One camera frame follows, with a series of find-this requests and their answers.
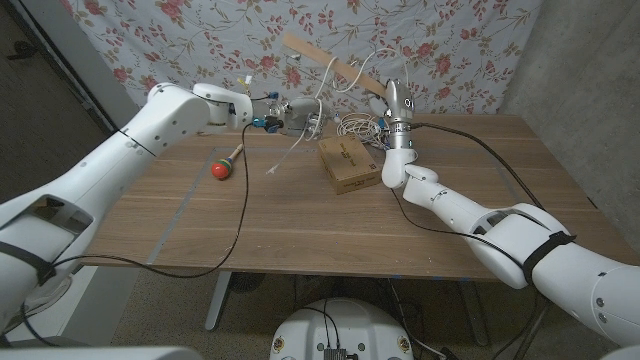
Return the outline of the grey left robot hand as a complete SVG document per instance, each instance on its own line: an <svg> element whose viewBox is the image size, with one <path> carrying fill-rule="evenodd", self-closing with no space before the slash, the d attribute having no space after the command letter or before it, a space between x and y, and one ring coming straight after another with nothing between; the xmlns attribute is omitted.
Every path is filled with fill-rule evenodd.
<svg viewBox="0 0 640 360"><path fill-rule="evenodd" d="M322 137L324 127L335 118L335 111L324 101L310 97L299 97L276 102L271 106L271 115L282 126L278 132L291 137L303 136L306 140Z"/></svg>

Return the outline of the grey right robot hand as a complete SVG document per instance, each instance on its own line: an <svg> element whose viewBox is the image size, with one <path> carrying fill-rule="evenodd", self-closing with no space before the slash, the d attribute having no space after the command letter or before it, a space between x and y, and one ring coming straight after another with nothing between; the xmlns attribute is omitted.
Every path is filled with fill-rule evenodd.
<svg viewBox="0 0 640 360"><path fill-rule="evenodd" d="M369 107L376 116L384 118L388 124L410 123L413 120L413 96L408 86L399 79L387 81L384 95L371 95Z"/></svg>

